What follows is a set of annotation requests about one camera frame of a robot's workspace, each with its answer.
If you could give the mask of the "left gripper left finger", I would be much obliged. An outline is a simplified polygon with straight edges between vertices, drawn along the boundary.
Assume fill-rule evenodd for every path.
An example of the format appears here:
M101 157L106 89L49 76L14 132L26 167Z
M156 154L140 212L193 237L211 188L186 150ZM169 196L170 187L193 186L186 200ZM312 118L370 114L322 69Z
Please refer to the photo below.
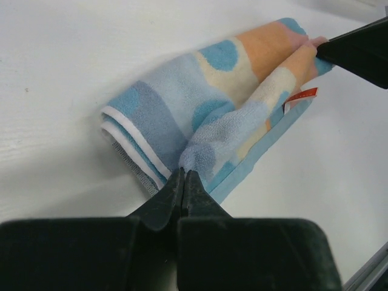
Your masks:
M130 290L142 263L171 251L185 173L128 216L1 224L2 290Z

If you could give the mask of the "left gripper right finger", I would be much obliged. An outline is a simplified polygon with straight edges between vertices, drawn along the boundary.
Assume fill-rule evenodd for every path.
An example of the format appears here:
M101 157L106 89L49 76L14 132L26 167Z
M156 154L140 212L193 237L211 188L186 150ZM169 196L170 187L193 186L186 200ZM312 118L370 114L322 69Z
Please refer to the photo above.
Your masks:
M179 290L341 290L322 229L300 218L232 218L190 171L177 225Z

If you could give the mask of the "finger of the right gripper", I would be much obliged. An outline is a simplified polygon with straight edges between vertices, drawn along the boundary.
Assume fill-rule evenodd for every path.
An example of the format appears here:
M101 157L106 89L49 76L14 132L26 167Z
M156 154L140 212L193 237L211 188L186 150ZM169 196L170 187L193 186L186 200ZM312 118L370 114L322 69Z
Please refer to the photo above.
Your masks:
M317 57L387 89L387 17L319 45Z

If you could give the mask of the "light blue dotted towel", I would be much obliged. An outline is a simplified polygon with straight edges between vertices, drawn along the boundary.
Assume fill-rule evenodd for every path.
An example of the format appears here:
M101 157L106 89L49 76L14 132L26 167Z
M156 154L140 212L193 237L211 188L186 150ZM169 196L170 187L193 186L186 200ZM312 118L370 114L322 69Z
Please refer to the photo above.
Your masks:
M151 195L184 168L221 202L311 104L324 42L282 18L177 56L111 99L102 131Z

